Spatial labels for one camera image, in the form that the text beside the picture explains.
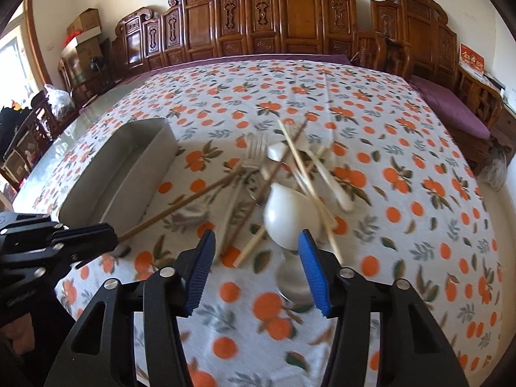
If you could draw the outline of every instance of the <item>chopstick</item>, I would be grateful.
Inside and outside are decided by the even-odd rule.
[[[308,123],[308,119],[306,119],[303,122],[303,124],[301,125],[300,129],[298,130],[298,132],[296,133],[296,135],[294,136],[292,141],[294,141],[294,142],[297,141],[297,139],[299,138],[299,136],[301,135],[301,133],[305,129],[307,123]],[[283,154],[283,157],[281,157],[281,160],[274,167],[274,169],[273,169],[272,173],[270,174],[269,178],[265,181],[265,183],[262,185],[260,190],[257,192],[256,199],[260,199],[263,196],[263,194],[265,193],[267,188],[273,182],[275,176],[278,174],[279,169],[281,168],[282,164],[284,163],[284,161],[286,160],[288,155],[289,155],[289,152],[288,152],[288,150],[286,150],[285,153]],[[246,223],[246,221],[249,219],[249,217],[251,217],[251,214],[253,213],[255,208],[256,208],[256,204],[253,202],[251,207],[246,211],[245,215],[242,217],[242,219],[240,220],[240,222],[238,223],[236,228],[231,233],[231,236],[228,238],[228,241],[224,244],[223,249],[222,249],[222,253],[221,253],[222,255],[227,250],[227,248],[234,243],[234,241],[236,240],[236,238],[238,236],[238,233],[240,232],[240,230],[242,229],[242,227]]]
[[[260,240],[262,240],[263,236],[265,236],[266,233],[267,232],[265,231],[265,226],[262,225],[233,262],[233,266],[235,268],[238,268],[242,264],[242,262],[247,259],[247,256],[249,256],[249,254],[258,245],[258,243],[260,242]]]
[[[242,162],[240,161],[235,166],[233,171],[230,174],[228,174],[226,177],[223,177],[222,179],[219,179],[215,183],[212,183],[209,186],[206,186],[203,190],[197,192],[196,194],[193,194],[192,196],[189,196],[188,198],[175,203],[174,205],[170,206],[169,208],[165,209],[164,211],[160,212],[159,214],[154,215],[154,217],[151,217],[148,220],[145,220],[144,222],[131,228],[129,231],[126,231],[124,234],[122,234],[120,237],[118,237],[118,244],[121,244],[121,243],[125,242],[126,240],[129,240],[130,238],[136,236],[138,233],[141,233],[143,230],[146,230],[147,228],[149,228],[151,225],[155,224],[162,218],[166,217],[167,215],[170,215],[171,213],[176,212],[180,208],[183,208],[184,206],[188,205],[189,203],[195,201],[197,198],[200,198],[201,196],[212,191],[216,187],[221,186],[226,183],[229,183],[230,181],[233,180],[233,178],[235,176],[237,176],[241,172],[241,170],[242,170]],[[92,260],[79,262],[75,266],[75,268],[76,269],[82,268],[82,266],[87,265]]]
[[[319,148],[319,150],[317,151],[317,153],[315,155],[318,158],[321,158],[325,154],[326,150],[327,150],[327,148],[324,145],[322,145],[321,148]],[[315,164],[313,162],[310,162],[308,165],[308,172],[312,171],[312,169],[314,167],[315,167]],[[297,190],[299,188],[299,186],[300,186],[299,181],[296,180],[296,184],[292,187],[292,189]],[[242,252],[240,252],[240,254],[236,258],[236,260],[233,262],[233,266],[235,268],[238,268],[243,263],[243,261],[245,261],[247,259],[249,254],[258,245],[258,243],[262,240],[262,238],[263,238],[263,236],[265,236],[265,234],[266,234],[265,226],[262,225],[258,229],[256,234],[251,238],[251,240],[248,241],[246,246],[242,249]]]
[[[331,248],[333,250],[333,254],[337,258],[339,263],[343,264],[344,258],[342,257],[339,247],[337,246],[337,242],[335,241],[335,238],[333,236],[333,230],[331,228],[331,224],[328,220],[328,217],[326,216],[326,213],[324,212],[323,208],[321,207],[322,201],[321,201],[321,199],[319,199],[319,196],[317,196],[317,192],[315,191],[314,185],[312,184],[312,181],[310,180],[310,176],[308,175],[308,172],[306,171],[306,167],[304,166],[303,160],[301,159],[301,156],[299,155],[299,151],[296,148],[296,145],[294,143],[295,141],[292,140],[291,136],[289,135],[289,133],[287,132],[287,130],[285,128],[285,125],[283,125],[283,122],[278,120],[278,124],[279,124],[280,129],[282,130],[283,134],[285,135],[288,146],[291,149],[292,155],[293,155],[294,159],[296,160],[297,166],[298,166],[299,170],[301,171],[301,174],[304,177],[305,184],[312,196],[312,200],[314,201],[315,206],[319,210],[319,215],[321,216],[322,224],[328,235],[328,241],[330,242]]]

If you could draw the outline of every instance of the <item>plastic bag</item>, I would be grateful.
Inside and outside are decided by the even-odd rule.
[[[61,122],[68,113],[75,109],[75,103],[64,90],[55,89],[55,87],[48,84],[45,84],[45,90],[46,99],[51,106],[52,114]]]
[[[495,143],[489,150],[488,162],[477,176],[477,180],[487,183],[494,190],[500,190],[507,178],[507,159],[504,148]]]

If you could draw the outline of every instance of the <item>red sign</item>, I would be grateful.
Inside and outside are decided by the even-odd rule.
[[[482,75],[484,72],[484,58],[477,54],[473,49],[460,44],[460,61],[473,69],[476,73]]]

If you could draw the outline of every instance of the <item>printed tablecloth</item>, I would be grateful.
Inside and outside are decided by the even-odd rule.
[[[129,121],[169,118],[180,151],[146,212],[221,178],[241,158],[248,132],[282,140],[277,119],[309,119],[306,135],[331,145],[327,165],[354,199],[344,214],[320,176],[316,186],[339,223],[335,233],[346,265],[391,284],[404,276],[425,300],[453,345],[466,375],[487,365],[497,348],[501,269],[496,242],[476,181],[439,120],[405,81],[351,66],[302,61],[247,61],[191,67],[150,78],[107,112],[57,168],[34,203],[57,217],[91,158]],[[292,181],[282,171],[280,181]],[[221,192],[209,221],[184,228],[169,219],[135,237],[131,254],[105,254],[58,286],[63,305],[79,317],[102,282],[147,278],[206,228],[217,231],[230,197]],[[235,219],[249,199],[242,198]],[[262,223],[257,211],[234,247],[213,266],[200,307],[179,322],[194,385],[212,387],[318,385],[334,322],[313,307],[286,304],[275,272],[281,248],[264,240],[241,269],[232,263]],[[136,362],[146,378],[141,316],[135,324]],[[372,315],[366,385],[375,385],[379,319]]]

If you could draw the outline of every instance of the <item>fork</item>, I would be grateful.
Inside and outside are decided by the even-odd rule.
[[[216,261],[222,253],[221,249],[224,246],[225,239],[228,235],[229,224],[231,222],[231,217],[233,216],[233,209],[240,197],[244,182],[251,173],[262,167],[267,155],[267,134],[258,133],[258,135],[255,135],[249,133],[246,135],[245,140],[247,143],[247,149],[244,158],[241,160],[245,174],[238,180],[233,190],[233,195],[231,196],[228,205],[225,207],[225,215],[222,224],[218,227],[219,230],[215,231],[217,243],[215,245],[214,261]]]

